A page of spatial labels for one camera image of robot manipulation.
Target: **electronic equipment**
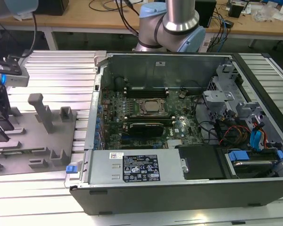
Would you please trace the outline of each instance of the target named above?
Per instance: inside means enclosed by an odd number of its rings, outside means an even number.
[[[195,10],[199,13],[199,25],[209,27],[214,14],[216,0],[196,0]]]
[[[61,16],[67,9],[69,0],[39,0],[36,14],[46,14],[51,16]]]
[[[230,17],[235,17],[239,18],[241,12],[244,10],[244,2],[237,2],[237,1],[232,1],[230,2],[230,11],[228,12],[228,16]]]
[[[85,213],[261,206],[283,196],[283,114],[250,69],[264,56],[94,59],[81,177],[70,187]]]

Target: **table leg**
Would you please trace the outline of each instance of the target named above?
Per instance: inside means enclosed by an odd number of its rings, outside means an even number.
[[[47,44],[48,44],[48,47],[50,50],[58,50],[58,45],[57,45],[57,42],[56,42],[56,38],[55,38],[55,35],[53,33],[53,31],[43,31],[44,34],[45,34],[45,38],[47,40]]]
[[[254,45],[256,44],[256,42],[257,42],[257,39],[252,39],[249,43],[249,47],[254,48]]]
[[[211,42],[211,39],[213,37],[214,37],[214,33],[206,33],[206,36],[204,37],[204,41],[202,45],[200,46],[198,52],[206,53],[208,50],[209,43]]]

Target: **warning label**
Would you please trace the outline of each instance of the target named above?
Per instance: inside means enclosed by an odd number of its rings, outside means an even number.
[[[123,156],[125,182],[160,181],[157,155]]]

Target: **workbench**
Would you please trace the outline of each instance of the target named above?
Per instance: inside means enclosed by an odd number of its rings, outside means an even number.
[[[37,15],[38,30],[44,32],[49,49],[57,50],[57,42],[54,32],[83,32],[83,33],[130,33],[124,26],[119,12],[98,12],[88,7],[90,0],[69,0],[69,6],[62,16]],[[283,40],[283,22],[274,20],[272,22],[255,22],[251,15],[241,15],[239,18],[227,17],[227,11],[220,8],[226,0],[217,0],[219,13],[227,20],[234,22],[229,38]],[[111,2],[107,6],[116,8]],[[92,7],[103,9],[99,0],[92,3]],[[137,11],[141,4],[135,4]],[[131,10],[125,12],[125,17],[134,29],[139,29],[139,18]],[[9,30],[33,31],[32,20],[17,21],[13,17],[5,18],[0,22]],[[219,22],[213,19],[210,27],[206,29],[206,37],[201,52],[206,52],[208,43],[219,31]]]
[[[242,55],[244,59],[250,56],[259,59],[250,65],[257,78],[262,79],[263,69],[269,77],[275,74],[272,66],[261,65],[260,61],[264,60],[260,60],[259,54]],[[83,159],[96,73],[93,57],[94,51],[35,51],[28,61],[28,87],[17,87],[8,92],[11,106],[17,106],[22,112],[32,111],[33,108],[19,96],[33,92],[41,92],[47,99],[44,104],[51,110],[67,105],[78,111],[71,162]],[[262,84],[268,86],[271,94],[274,88],[283,89],[283,84],[276,82],[275,87]],[[65,178],[65,171],[0,176],[0,226],[234,225],[243,222],[248,226],[283,226],[283,198],[262,207],[88,216],[69,189],[64,187]]]

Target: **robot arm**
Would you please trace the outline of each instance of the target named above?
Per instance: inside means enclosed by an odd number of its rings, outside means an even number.
[[[205,37],[195,0],[166,0],[141,7],[135,51],[195,52]]]
[[[38,0],[0,0],[0,19],[37,9]],[[29,76],[26,69],[19,66],[17,59],[8,56],[0,61],[0,76],[3,85],[0,85],[0,142],[9,141],[4,131],[13,130],[13,125],[8,120],[10,105],[6,91],[6,85],[27,86]]]
[[[0,0],[0,19],[33,12],[37,9],[38,0]]]

